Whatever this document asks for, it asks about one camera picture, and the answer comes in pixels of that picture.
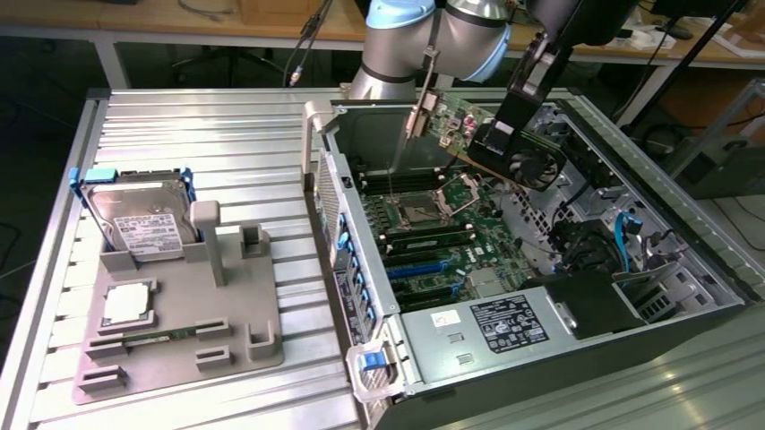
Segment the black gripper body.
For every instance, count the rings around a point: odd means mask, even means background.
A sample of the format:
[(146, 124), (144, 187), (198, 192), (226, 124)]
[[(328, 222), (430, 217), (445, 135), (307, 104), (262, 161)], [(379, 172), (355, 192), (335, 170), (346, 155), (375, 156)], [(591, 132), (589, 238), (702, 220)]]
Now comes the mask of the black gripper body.
[(527, 2), (527, 12), (542, 25), (551, 46), (605, 46), (636, 6), (631, 0), (537, 0)]

